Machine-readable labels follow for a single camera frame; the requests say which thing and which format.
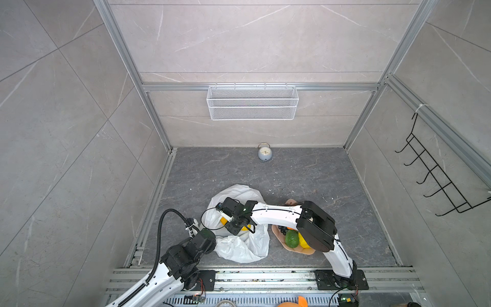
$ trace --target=black mounting plate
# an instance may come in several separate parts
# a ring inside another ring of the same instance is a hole
[[[317,288],[319,290],[339,290],[332,284],[331,280],[336,280],[339,278],[334,274],[333,270],[317,270],[315,273],[315,281],[317,283]],[[356,271],[355,283],[358,285],[358,290],[368,290],[368,283],[365,278],[365,273],[362,270]],[[356,290],[356,286],[347,286],[347,290]]]
[[[198,282],[190,291],[201,291],[201,283],[199,279],[203,281],[203,285],[205,286],[205,291],[213,291],[215,288],[215,275],[216,271],[202,271],[199,270]]]

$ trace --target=white plastic bag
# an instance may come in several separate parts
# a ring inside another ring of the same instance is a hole
[[[255,200],[264,203],[264,199],[258,190],[246,185],[236,184],[215,195],[207,209],[214,208],[218,203],[223,202],[227,197],[236,199],[242,204],[248,200]],[[217,210],[208,210],[203,215],[203,224],[207,228],[216,229],[223,226],[220,222],[221,215]],[[217,254],[225,259],[239,263],[250,263],[261,260],[268,255],[270,236],[268,225],[257,225],[255,233],[241,231],[238,236],[232,235],[225,227],[213,230],[217,236]]]

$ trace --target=white wire basket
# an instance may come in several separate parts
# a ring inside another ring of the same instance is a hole
[[[293,119],[299,96],[293,85],[216,85],[206,96],[212,120]]]

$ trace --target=green fruit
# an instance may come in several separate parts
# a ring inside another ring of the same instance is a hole
[[[285,244],[290,248],[295,248],[300,244],[299,233],[295,230],[288,229],[285,235]]]

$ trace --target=white zip tie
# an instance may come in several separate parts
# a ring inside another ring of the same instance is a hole
[[[429,105],[419,104],[419,107],[416,109],[416,111],[414,111],[414,113],[418,113],[419,108],[422,107],[422,106],[429,106]]]

